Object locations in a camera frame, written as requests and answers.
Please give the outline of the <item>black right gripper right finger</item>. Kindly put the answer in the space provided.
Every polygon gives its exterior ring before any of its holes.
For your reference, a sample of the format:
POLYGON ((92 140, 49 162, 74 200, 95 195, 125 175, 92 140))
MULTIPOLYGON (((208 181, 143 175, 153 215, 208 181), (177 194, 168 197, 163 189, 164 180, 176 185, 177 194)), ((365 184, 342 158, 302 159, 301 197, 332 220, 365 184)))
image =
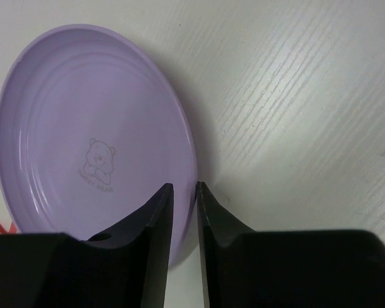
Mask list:
POLYGON ((385 307, 385 244, 365 230, 258 232, 196 186, 206 307, 385 307))

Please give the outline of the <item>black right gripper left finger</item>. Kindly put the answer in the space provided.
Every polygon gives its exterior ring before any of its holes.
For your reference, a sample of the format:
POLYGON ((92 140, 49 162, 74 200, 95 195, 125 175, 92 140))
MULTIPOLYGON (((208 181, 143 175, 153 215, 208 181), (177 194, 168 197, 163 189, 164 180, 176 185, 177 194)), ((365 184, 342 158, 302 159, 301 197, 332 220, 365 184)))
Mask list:
POLYGON ((162 307, 173 186, 86 241, 0 235, 0 307, 162 307))

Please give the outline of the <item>lilac plastic plate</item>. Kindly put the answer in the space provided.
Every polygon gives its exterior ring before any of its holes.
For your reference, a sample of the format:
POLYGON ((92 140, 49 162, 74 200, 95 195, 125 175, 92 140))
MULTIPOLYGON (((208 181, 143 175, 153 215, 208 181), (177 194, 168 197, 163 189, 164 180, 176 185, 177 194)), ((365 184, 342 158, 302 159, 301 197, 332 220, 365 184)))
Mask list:
POLYGON ((72 24, 37 37, 16 59, 0 95, 0 184, 20 232, 86 240, 171 183, 174 264, 196 181, 178 96, 131 41, 72 24))

